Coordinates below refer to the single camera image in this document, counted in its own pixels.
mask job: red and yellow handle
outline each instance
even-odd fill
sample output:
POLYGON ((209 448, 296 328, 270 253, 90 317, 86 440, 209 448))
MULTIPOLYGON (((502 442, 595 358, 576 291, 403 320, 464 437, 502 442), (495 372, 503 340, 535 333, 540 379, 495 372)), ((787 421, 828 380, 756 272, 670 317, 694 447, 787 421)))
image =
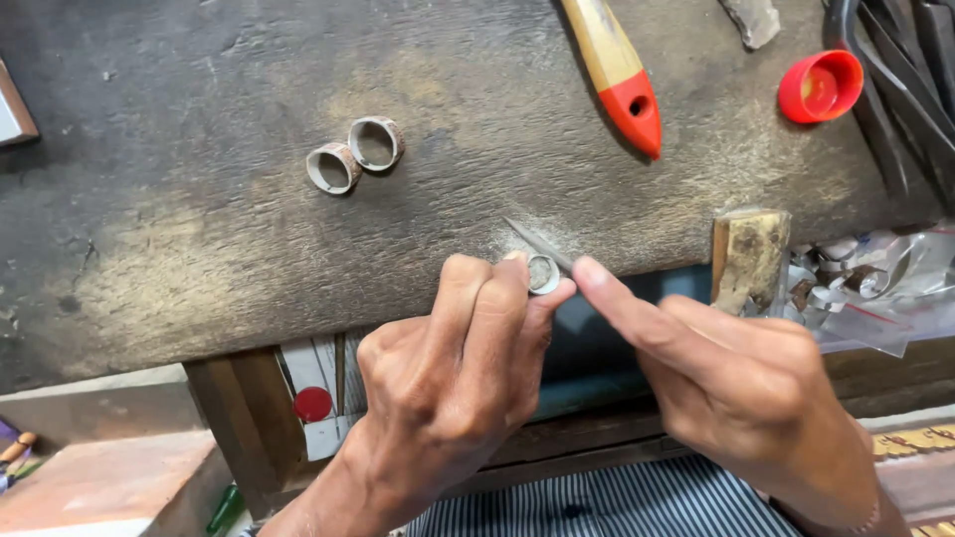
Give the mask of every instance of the red and yellow handle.
POLYGON ((562 0, 597 95, 624 136, 660 158, 660 111, 640 57, 604 0, 562 0))

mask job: red cap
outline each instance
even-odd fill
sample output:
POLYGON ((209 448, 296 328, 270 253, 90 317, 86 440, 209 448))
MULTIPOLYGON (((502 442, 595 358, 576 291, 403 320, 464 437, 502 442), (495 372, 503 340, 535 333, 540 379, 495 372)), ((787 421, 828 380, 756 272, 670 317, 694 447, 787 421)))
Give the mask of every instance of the red cap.
POLYGON ((305 423, 325 419, 331 412, 331 395, 318 386, 308 386, 295 395, 295 415, 305 423))
POLYGON ((826 51, 796 63, 779 83, 779 108, 796 123, 818 123, 845 114, 862 93, 865 74, 846 51, 826 51))

